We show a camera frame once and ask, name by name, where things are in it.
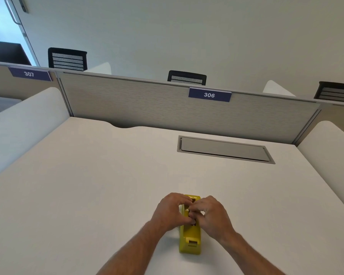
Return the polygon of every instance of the forearm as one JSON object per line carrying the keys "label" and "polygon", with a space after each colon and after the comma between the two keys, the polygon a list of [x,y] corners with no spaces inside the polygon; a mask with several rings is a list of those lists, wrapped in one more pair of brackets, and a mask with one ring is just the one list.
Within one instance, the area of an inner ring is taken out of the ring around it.
{"label": "forearm", "polygon": [[99,270],[97,275],[143,275],[164,231],[151,221]]}
{"label": "forearm", "polygon": [[229,237],[221,245],[245,275],[284,275],[283,272],[253,249],[240,234]]}

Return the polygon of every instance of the number sign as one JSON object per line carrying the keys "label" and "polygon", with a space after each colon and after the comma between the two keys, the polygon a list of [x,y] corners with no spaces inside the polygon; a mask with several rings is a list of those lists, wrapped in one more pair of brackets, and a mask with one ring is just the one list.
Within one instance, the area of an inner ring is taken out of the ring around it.
{"label": "number sign", "polygon": [[50,73],[46,70],[23,69],[20,67],[8,67],[14,77],[29,78],[43,81],[52,81]]}
{"label": "number sign", "polygon": [[191,87],[188,91],[188,97],[210,99],[224,102],[229,102],[231,100],[231,95],[231,92],[197,89],[194,87]]}

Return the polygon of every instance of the desk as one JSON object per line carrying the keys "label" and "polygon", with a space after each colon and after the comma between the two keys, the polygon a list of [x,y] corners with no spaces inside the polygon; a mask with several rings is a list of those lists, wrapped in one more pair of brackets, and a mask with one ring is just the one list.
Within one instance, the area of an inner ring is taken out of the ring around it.
{"label": "desk", "polygon": [[[178,136],[264,145],[276,164],[177,152]],[[169,192],[215,196],[234,228],[288,274],[344,274],[344,204],[294,145],[69,118],[0,174],[0,274],[95,274]],[[241,274],[159,242],[147,274]]]}

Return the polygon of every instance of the yellow tape dispenser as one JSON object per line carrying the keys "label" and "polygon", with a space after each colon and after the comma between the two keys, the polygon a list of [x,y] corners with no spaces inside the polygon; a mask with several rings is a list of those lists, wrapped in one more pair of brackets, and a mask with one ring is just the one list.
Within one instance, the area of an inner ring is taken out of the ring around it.
{"label": "yellow tape dispenser", "polygon": [[[193,202],[199,200],[199,196],[187,195],[193,199]],[[188,206],[182,205],[181,213],[188,216]],[[195,225],[180,226],[180,253],[196,254],[201,252],[200,225],[196,221]]]}

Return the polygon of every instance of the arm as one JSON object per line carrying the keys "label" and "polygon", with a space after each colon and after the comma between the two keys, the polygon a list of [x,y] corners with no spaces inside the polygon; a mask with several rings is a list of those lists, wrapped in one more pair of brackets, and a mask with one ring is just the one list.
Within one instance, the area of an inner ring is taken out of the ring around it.
{"label": "arm", "polygon": [[245,275],[284,275],[233,229],[225,208],[212,196],[197,200],[190,206],[189,216],[224,247]]}
{"label": "arm", "polygon": [[158,204],[151,220],[99,270],[97,275],[143,275],[162,236],[177,226],[194,224],[182,216],[179,205],[192,205],[190,197],[170,193]]}

